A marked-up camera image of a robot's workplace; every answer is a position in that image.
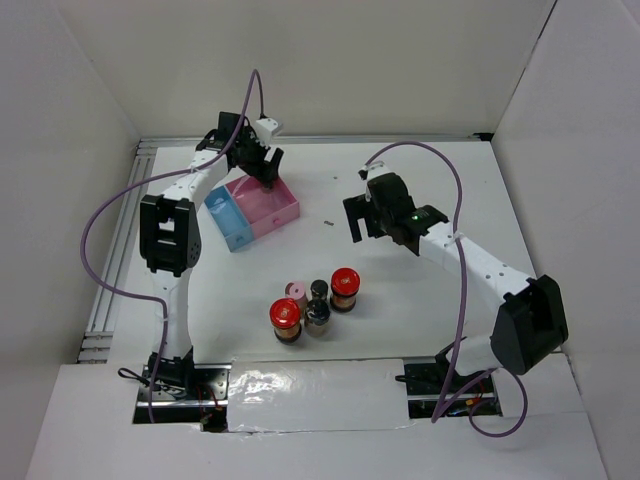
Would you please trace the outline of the red-cap jar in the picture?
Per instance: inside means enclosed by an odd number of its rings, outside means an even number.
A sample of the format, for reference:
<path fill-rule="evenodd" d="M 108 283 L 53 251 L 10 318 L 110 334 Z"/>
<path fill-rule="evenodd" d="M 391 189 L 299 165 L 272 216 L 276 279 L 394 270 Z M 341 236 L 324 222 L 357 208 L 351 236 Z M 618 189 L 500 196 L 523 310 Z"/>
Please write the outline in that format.
<path fill-rule="evenodd" d="M 350 312 L 356 305 L 361 285 L 359 274 L 352 268 L 338 268 L 331 277 L 330 305 L 341 313 Z"/>
<path fill-rule="evenodd" d="M 269 309 L 269 318 L 275 337 L 284 344 L 295 343 L 302 333 L 301 310 L 291 298 L 276 300 Z"/>

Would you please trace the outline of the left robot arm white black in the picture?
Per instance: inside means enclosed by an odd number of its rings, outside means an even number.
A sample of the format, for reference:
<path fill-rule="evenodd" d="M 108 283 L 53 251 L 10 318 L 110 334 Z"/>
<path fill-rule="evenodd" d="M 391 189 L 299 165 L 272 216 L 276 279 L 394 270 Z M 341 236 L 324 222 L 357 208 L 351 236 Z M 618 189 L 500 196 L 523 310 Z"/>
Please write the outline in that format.
<path fill-rule="evenodd" d="M 218 128 L 198 144 L 186 172 L 161 194 L 143 197 L 140 254 L 151 274 L 154 295 L 164 302 L 156 308 L 151 368 L 158 362 L 184 362 L 192 354 L 188 284 L 202 251 L 199 208 L 234 168 L 272 188 L 284 152 L 277 148 L 271 157 L 267 154 L 282 128 L 274 118 L 261 117 L 250 124 L 238 114 L 222 112 Z"/>

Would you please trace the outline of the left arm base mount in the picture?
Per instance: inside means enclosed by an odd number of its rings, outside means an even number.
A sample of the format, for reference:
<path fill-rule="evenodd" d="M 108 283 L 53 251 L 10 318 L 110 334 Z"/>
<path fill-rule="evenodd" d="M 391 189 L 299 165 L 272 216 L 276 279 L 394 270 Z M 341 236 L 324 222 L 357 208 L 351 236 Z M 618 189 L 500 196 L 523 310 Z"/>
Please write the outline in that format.
<path fill-rule="evenodd" d="M 196 364 L 188 387 L 166 383 L 157 376 L 153 394 L 149 393 L 151 371 L 143 366 L 140 372 L 126 367 L 118 369 L 120 378 L 138 386 L 134 424 L 193 424 L 203 432 L 227 431 L 227 407 L 231 364 Z"/>

